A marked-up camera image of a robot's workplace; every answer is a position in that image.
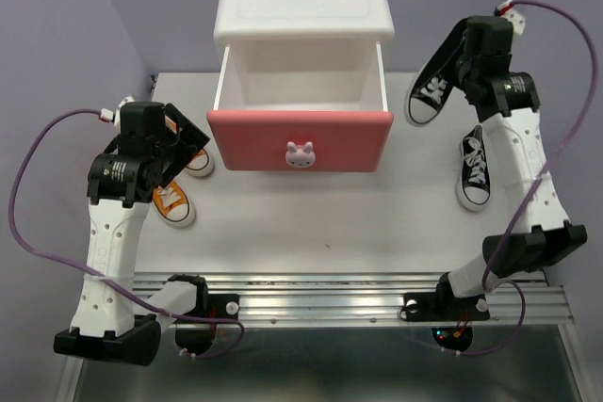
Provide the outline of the pink bunny knob top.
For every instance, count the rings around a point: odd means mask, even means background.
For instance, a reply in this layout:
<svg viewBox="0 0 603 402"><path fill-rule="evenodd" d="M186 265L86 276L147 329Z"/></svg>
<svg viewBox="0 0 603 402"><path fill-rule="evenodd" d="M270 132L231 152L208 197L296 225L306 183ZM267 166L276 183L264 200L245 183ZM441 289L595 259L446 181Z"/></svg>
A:
<svg viewBox="0 0 603 402"><path fill-rule="evenodd" d="M287 142L287 150L285 153L286 163L296 169L310 168L315 164L316 154L314 145L311 141L298 145L293 141Z"/></svg>

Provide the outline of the dark pink top drawer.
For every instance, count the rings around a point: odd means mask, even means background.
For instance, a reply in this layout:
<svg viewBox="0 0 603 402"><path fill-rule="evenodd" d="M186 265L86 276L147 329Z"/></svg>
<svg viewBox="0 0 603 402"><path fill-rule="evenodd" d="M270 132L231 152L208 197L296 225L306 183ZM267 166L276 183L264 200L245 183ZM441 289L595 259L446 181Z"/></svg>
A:
<svg viewBox="0 0 603 402"><path fill-rule="evenodd" d="M228 45L206 117L229 170L372 172L394 119L382 46L371 40ZM311 141L315 164L290 167L288 141Z"/></svg>

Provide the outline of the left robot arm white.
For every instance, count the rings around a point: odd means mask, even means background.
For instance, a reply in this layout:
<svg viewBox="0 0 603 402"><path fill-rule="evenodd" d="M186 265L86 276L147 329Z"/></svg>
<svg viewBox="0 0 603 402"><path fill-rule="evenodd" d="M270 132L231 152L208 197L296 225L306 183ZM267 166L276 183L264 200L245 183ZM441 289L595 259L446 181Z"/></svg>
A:
<svg viewBox="0 0 603 402"><path fill-rule="evenodd" d="M88 268L71 325L56 334L54 350L146 366L177 316L198 321L209 312L199 276L171 276L147 307L129 296L155 189L166 187L209 138L172 104L128 102L117 116L119 133L90 167Z"/></svg>

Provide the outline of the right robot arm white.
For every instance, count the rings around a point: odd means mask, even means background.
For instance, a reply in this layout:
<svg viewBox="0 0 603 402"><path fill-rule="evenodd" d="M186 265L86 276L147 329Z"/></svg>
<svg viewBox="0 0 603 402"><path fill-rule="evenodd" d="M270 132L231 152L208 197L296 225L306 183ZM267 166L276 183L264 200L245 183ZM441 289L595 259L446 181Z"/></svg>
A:
<svg viewBox="0 0 603 402"><path fill-rule="evenodd" d="M511 72L513 26L495 16L467 18L453 80L474 106L497 161L509 225L486 237L482 251L446 274L433 295L434 309L454 317L468 297L480 296L521 272L552 266L585 244L584 226L562 207L540 131L540 99L532 77Z"/></svg>

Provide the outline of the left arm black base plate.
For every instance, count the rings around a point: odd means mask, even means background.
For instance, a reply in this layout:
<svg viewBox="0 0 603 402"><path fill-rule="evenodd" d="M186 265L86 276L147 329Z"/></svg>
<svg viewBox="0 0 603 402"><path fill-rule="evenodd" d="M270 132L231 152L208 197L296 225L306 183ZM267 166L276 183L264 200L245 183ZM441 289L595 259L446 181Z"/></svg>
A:
<svg viewBox="0 0 603 402"><path fill-rule="evenodd" d="M233 351L243 339L245 328L238 320L240 296L210 294L200 308L185 313L186 319L160 315L162 329L173 328L178 354L193 360L209 360Z"/></svg>

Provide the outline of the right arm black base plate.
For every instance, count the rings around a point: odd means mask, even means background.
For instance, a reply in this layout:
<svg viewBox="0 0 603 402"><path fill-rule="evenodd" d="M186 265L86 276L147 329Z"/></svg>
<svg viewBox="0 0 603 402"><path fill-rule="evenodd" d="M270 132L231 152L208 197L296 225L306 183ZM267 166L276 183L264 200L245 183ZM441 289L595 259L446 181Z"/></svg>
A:
<svg viewBox="0 0 603 402"><path fill-rule="evenodd" d="M473 321L490 319L484 295L456 298L433 292L411 292L403 295L399 318L411 323L433 323L432 337L445 350L466 352L473 341Z"/></svg>

